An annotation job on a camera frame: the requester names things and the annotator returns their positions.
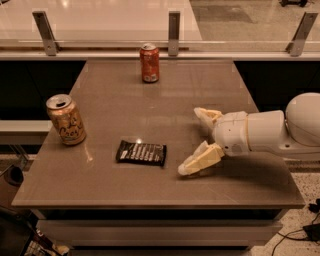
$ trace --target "orange can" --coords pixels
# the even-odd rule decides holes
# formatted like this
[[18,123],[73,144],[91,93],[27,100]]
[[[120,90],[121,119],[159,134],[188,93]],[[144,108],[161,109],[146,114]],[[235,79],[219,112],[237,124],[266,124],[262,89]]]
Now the orange can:
[[142,80],[153,83],[159,80],[159,48],[154,44],[144,44],[140,49]]

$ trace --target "can lid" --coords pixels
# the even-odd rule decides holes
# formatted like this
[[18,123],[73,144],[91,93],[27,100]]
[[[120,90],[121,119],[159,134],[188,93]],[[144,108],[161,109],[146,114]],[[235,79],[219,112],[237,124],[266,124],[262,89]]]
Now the can lid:
[[72,99],[69,95],[57,94],[48,99],[46,105],[50,109],[61,109],[70,105],[71,101]]
[[146,43],[141,47],[141,49],[146,50],[146,51],[151,51],[151,50],[154,50],[156,48],[157,47],[152,43]]

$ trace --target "glass panel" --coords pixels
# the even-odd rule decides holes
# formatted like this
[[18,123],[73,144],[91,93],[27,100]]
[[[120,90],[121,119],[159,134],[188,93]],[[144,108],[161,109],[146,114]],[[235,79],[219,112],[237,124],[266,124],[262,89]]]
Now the glass panel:
[[[169,11],[180,11],[180,47],[212,52],[284,52],[305,12],[298,0],[9,0],[0,5],[0,46],[42,47],[32,16],[45,11],[65,47],[139,47],[168,43]],[[320,50],[320,19],[305,51]]]

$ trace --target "candy bar wrapper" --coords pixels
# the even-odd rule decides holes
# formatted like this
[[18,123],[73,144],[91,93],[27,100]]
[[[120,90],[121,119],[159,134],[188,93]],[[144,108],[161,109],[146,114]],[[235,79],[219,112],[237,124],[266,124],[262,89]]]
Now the candy bar wrapper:
[[166,154],[166,145],[132,143],[122,140],[116,160],[118,163],[164,166]]

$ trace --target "soda can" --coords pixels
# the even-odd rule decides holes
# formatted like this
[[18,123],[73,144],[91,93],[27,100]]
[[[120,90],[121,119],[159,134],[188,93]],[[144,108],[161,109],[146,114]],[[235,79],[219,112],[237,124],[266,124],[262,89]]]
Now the soda can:
[[151,43],[144,44],[140,49],[142,80],[147,83],[159,80],[159,49]]
[[69,95],[52,96],[46,105],[47,113],[63,144],[76,145],[85,139],[86,132],[78,107]]

